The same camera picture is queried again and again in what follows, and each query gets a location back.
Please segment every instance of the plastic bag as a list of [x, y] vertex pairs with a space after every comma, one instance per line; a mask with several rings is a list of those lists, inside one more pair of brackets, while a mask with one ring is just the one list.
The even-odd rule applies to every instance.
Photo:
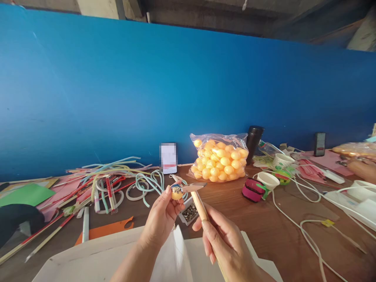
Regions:
[[191, 134], [198, 158], [188, 176], [211, 182], [226, 182], [246, 176], [244, 167], [248, 156], [248, 134]]
[[349, 157], [359, 157], [362, 155], [376, 156], [376, 143], [357, 142], [346, 143], [332, 149], [334, 152]]

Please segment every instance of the black thermos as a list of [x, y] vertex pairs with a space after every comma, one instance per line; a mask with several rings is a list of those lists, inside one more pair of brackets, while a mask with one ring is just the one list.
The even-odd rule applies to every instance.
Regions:
[[255, 153], [255, 150], [260, 142], [261, 135], [264, 132], [264, 129], [265, 128], [256, 125], [252, 125], [249, 127], [246, 143], [249, 151], [247, 157], [247, 165], [250, 165], [252, 163], [253, 154]]

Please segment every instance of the hand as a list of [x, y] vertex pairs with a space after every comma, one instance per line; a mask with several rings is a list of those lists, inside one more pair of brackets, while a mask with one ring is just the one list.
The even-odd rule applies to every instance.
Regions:
[[172, 200], [171, 194], [171, 187], [168, 185], [154, 202], [139, 239], [142, 246], [161, 248], [174, 227], [177, 215], [185, 209], [184, 200]]
[[219, 211], [204, 205], [211, 222], [198, 218], [192, 228], [194, 231], [203, 228], [202, 240], [211, 263], [219, 259], [228, 281], [274, 281], [252, 259], [239, 228]]

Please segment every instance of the woman's left hand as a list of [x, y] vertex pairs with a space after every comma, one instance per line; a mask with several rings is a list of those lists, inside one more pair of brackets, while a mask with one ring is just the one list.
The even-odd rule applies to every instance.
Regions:
[[171, 195], [172, 190], [168, 185], [154, 202], [139, 239], [142, 246], [161, 248], [174, 227], [177, 215], [185, 209], [184, 200], [172, 200]]

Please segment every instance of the black phone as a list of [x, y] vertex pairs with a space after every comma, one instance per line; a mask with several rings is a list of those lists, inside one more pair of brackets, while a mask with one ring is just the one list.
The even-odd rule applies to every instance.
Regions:
[[313, 153], [315, 157], [322, 157], [325, 155], [325, 138], [325, 132], [315, 133], [315, 150]]

